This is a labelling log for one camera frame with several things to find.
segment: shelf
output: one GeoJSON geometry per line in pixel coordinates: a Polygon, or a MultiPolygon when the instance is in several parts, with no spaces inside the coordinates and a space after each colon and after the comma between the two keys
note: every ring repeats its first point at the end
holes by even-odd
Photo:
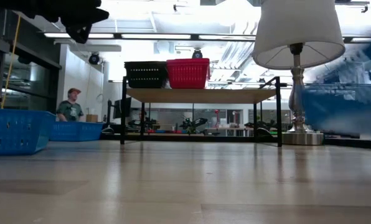
{"type": "Polygon", "coordinates": [[[275,90],[127,89],[127,95],[143,103],[253,104],[275,96],[275,90]]]}

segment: wooden floor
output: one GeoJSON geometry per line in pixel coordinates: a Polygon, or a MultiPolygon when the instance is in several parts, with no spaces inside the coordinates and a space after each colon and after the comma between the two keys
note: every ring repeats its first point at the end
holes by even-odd
{"type": "Polygon", "coordinates": [[[371,224],[371,151],[53,142],[0,157],[0,224],[371,224]]]}

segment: man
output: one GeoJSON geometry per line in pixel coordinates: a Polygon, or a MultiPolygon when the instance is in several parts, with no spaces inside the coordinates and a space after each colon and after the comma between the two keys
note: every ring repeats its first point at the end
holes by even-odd
{"type": "Polygon", "coordinates": [[[60,103],[57,116],[60,121],[84,121],[82,108],[76,103],[80,90],[71,88],[68,90],[68,100],[60,103]]]}

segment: lamp base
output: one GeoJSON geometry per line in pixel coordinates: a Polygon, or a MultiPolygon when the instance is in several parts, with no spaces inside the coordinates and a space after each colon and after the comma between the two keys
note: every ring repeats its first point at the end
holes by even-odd
{"type": "Polygon", "coordinates": [[[283,144],[299,146],[321,146],[324,142],[322,133],[283,133],[283,144]]]}

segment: green t-shirt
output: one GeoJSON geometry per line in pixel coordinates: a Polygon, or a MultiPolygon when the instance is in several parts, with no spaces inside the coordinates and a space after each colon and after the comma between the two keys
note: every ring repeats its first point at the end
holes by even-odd
{"type": "Polygon", "coordinates": [[[79,117],[83,116],[83,111],[79,104],[71,104],[65,100],[60,103],[57,114],[64,115],[67,121],[79,121],[79,117]]]}

